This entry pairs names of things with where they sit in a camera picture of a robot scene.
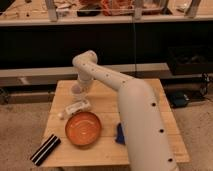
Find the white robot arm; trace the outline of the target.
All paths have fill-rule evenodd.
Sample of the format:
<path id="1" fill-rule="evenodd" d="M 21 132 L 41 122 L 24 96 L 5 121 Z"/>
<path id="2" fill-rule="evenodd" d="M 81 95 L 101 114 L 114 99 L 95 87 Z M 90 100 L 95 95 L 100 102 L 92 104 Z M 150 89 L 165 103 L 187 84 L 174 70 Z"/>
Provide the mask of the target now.
<path id="1" fill-rule="evenodd" d="M 88 90 L 94 79 L 118 92 L 118 113 L 131 171 L 179 171 L 152 86 L 97 64 L 94 51 L 73 58 L 78 84 Z"/>

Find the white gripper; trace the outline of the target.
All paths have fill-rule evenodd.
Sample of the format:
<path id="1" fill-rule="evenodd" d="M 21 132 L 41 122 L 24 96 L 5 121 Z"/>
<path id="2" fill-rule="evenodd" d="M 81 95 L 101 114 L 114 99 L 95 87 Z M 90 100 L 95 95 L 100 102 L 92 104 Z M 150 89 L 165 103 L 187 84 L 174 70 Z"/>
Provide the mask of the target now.
<path id="1" fill-rule="evenodd" d="M 78 71 L 78 83 L 84 91 L 88 91 L 93 83 L 93 77 L 88 75 L 86 72 Z"/>

